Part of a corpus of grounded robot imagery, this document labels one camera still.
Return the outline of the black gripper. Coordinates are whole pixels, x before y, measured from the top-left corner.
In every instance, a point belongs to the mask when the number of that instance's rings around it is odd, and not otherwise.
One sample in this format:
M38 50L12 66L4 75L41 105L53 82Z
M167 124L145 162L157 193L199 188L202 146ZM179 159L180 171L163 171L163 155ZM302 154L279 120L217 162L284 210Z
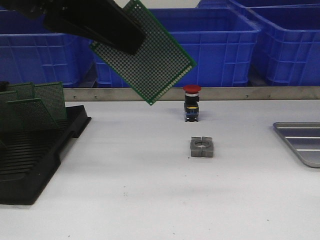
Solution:
M52 32L81 36L130 55L137 52L137 26L123 11L58 11L64 3L64 0L0 0L4 9L30 19L46 14L43 25Z

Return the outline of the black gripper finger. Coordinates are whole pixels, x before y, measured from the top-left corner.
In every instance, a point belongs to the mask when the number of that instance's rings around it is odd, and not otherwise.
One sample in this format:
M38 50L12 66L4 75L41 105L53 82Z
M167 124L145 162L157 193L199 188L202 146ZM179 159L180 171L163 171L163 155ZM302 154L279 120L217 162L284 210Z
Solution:
M68 33L135 54L146 35L113 0L63 0L58 17Z

